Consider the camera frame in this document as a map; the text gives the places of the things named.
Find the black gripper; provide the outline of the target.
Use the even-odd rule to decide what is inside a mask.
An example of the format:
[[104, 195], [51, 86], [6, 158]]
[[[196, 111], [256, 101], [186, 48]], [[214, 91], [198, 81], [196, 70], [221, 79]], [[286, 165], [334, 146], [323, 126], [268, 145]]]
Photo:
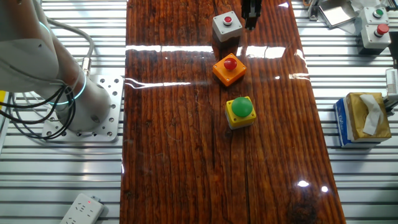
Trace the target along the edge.
[[241, 12], [245, 20], [244, 27], [247, 30], [254, 30], [257, 24], [257, 18], [261, 15], [261, 0], [242, 0]]

